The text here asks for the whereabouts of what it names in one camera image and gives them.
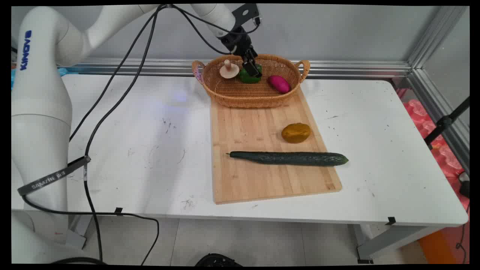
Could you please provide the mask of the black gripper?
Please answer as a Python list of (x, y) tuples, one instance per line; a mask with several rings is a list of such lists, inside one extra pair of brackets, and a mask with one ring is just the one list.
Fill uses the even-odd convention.
[(232, 29), (233, 33), (220, 37), (221, 43), (235, 56), (242, 57), (242, 67), (247, 73), (259, 72), (257, 65), (257, 52), (252, 46), (250, 36), (243, 26), (239, 25)]

